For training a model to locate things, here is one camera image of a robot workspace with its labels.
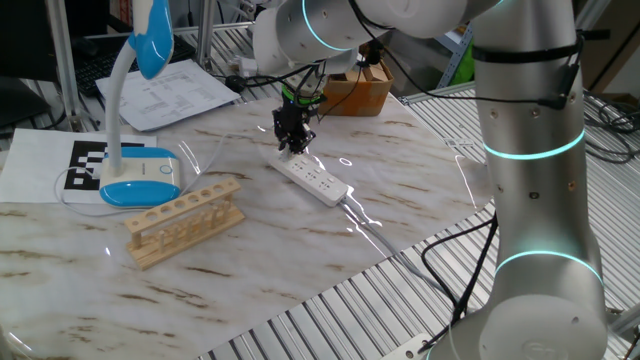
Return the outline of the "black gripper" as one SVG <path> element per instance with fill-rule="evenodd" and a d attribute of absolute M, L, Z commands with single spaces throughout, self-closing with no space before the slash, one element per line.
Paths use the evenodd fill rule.
<path fill-rule="evenodd" d="M 292 144 L 294 154 L 302 154 L 316 134 L 309 127 L 309 107 L 298 106 L 293 101 L 284 101 L 272 111 L 274 132 L 279 140 L 278 151 L 282 152 Z"/>

